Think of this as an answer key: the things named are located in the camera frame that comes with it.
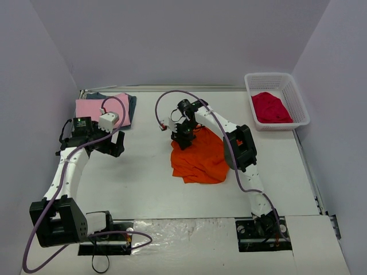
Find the orange t shirt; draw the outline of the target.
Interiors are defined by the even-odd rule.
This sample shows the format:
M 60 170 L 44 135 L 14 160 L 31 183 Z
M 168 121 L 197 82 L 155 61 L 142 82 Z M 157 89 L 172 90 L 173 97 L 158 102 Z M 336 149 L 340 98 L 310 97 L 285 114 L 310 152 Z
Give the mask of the orange t shirt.
M 226 180 L 229 166 L 224 159 L 224 144 L 214 132 L 203 128 L 195 133 L 192 145 L 184 150 L 172 141 L 170 156 L 173 176 L 184 183 L 218 184 Z

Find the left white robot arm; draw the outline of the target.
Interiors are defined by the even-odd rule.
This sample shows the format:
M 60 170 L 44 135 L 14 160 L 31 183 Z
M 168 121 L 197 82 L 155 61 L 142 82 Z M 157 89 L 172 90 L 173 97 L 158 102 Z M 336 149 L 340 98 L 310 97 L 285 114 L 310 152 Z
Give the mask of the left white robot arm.
M 35 234 L 41 247 L 85 242 L 96 233 L 101 239 L 115 234 L 115 224 L 109 211 L 83 213 L 75 197 L 83 173 L 93 151 L 117 158 L 124 151 L 124 132 L 112 142 L 112 132 L 118 128 L 115 112 L 101 115 L 98 121 L 90 117 L 71 120 L 70 137 L 61 137 L 60 158 L 52 184 L 44 197 L 30 206 Z

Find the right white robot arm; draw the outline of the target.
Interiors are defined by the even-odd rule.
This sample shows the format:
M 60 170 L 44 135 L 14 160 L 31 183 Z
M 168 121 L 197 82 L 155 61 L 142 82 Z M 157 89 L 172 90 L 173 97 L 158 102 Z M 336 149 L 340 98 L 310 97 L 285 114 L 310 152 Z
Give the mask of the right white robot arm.
M 224 161 L 235 172 L 240 190 L 248 196 L 255 232 L 264 238 L 277 232 L 286 239 L 279 214 L 264 192 L 257 170 L 257 150 L 249 127 L 231 123 L 200 99 L 193 103 L 184 99 L 178 103 L 177 110 L 183 121 L 169 119 L 168 128 L 173 142 L 186 152 L 193 149 L 194 142 L 198 141 L 195 135 L 197 129 L 205 128 L 213 132 L 216 139 L 222 140 Z

